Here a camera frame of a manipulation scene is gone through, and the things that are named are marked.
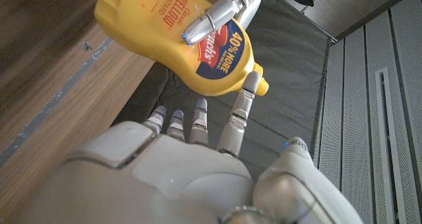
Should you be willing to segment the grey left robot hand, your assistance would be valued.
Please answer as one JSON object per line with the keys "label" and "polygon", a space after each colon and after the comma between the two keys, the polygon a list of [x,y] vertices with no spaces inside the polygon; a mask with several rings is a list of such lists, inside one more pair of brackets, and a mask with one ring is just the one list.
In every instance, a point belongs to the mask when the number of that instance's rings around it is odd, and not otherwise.
{"label": "grey left robot hand", "polygon": [[187,45],[194,45],[233,18],[247,28],[262,0],[218,0],[207,8],[182,34]]}

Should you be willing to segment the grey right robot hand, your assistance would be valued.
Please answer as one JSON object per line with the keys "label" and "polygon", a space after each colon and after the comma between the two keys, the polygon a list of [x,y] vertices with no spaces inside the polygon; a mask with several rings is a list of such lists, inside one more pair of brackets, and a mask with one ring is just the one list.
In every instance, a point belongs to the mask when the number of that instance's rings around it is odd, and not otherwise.
{"label": "grey right robot hand", "polygon": [[247,75],[216,149],[205,99],[189,138],[181,111],[162,133],[166,110],[157,107],[144,123],[119,123],[72,151],[13,223],[360,223],[298,137],[252,179],[237,155],[259,82]]}

